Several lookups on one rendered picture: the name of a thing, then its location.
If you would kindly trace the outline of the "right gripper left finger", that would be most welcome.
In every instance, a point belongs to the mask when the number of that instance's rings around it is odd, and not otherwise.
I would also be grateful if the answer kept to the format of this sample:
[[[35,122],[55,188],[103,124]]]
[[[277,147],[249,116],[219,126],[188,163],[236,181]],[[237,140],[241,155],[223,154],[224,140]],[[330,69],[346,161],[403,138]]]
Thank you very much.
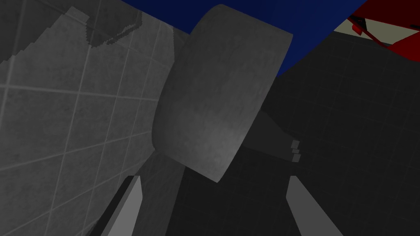
[[[140,176],[127,176],[87,236],[132,236],[142,200]]]

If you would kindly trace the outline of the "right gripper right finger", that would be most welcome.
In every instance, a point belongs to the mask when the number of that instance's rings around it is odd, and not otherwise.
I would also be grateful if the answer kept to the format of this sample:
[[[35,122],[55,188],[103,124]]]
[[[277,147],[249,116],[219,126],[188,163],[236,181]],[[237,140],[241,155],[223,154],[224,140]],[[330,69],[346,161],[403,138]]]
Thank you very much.
[[[343,236],[297,176],[290,176],[286,200],[301,236]]]

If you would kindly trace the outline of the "grey rounded block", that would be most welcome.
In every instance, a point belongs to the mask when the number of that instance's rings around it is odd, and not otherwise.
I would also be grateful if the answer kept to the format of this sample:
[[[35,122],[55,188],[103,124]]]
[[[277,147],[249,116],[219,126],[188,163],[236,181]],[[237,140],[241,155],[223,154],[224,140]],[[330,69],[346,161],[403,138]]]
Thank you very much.
[[[176,58],[155,111],[155,149],[219,182],[237,151],[298,162],[299,141],[261,111],[292,34],[226,5],[212,7]]]

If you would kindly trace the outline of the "red furniture piece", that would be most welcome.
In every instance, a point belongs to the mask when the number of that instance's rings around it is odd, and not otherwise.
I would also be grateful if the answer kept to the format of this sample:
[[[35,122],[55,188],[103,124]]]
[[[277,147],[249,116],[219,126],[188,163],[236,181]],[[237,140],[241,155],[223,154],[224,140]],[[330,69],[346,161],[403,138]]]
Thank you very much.
[[[415,30],[416,33],[387,46],[368,31],[367,19]],[[380,46],[408,60],[420,62],[420,0],[367,0],[347,20],[356,34],[366,34]]]

